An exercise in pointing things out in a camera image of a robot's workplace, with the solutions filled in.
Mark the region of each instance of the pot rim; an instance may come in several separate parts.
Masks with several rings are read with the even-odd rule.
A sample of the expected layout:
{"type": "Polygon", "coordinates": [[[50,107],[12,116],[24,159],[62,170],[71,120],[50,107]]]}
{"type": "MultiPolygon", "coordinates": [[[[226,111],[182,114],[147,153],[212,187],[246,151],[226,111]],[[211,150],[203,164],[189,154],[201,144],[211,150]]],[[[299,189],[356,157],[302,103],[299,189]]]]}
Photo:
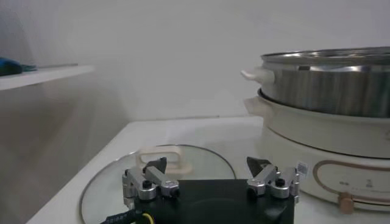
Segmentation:
{"type": "Polygon", "coordinates": [[[390,46],[279,52],[261,58],[295,65],[390,65],[390,46]]]}

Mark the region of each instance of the brown knob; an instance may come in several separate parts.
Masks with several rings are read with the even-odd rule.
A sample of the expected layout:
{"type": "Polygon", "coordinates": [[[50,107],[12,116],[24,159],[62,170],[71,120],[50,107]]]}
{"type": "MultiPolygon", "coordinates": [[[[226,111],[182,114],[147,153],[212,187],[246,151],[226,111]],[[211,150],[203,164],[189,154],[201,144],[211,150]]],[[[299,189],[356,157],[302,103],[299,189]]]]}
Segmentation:
{"type": "Polygon", "coordinates": [[[353,213],[353,200],[351,194],[346,192],[339,194],[339,209],[343,214],[353,213]]]}

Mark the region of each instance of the cable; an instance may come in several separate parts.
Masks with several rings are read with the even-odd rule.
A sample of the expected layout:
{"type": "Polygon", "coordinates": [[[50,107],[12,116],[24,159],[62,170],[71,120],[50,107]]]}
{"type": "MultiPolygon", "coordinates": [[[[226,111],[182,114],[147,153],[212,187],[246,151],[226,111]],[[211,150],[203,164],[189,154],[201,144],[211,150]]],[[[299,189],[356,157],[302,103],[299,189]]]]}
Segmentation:
{"type": "Polygon", "coordinates": [[[108,216],[101,224],[130,224],[139,219],[142,219],[142,211],[133,209],[127,212],[108,216]]]}
{"type": "Polygon", "coordinates": [[[154,220],[151,215],[149,215],[148,213],[144,213],[142,214],[142,216],[149,220],[149,224],[154,224],[154,220]]]}

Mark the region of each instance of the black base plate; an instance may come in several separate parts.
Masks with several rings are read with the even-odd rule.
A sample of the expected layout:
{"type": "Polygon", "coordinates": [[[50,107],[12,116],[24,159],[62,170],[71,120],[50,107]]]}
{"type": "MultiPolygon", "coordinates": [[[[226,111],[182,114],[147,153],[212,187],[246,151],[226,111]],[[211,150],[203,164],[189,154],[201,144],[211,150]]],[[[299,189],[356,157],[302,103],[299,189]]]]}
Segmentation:
{"type": "Polygon", "coordinates": [[[136,201],[156,224],[294,223],[294,199],[253,198],[246,180],[180,180],[180,197],[136,201]]]}

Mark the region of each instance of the white shelf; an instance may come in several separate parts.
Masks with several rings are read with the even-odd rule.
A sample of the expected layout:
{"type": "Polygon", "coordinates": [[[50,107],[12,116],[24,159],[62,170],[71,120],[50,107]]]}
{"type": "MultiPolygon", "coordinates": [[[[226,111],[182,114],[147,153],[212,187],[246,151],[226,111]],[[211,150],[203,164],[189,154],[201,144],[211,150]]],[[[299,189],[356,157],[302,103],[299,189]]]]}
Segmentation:
{"type": "Polygon", "coordinates": [[[63,79],[93,72],[93,66],[69,66],[60,68],[39,69],[34,72],[24,72],[17,75],[0,77],[0,90],[28,86],[37,83],[63,79]]]}

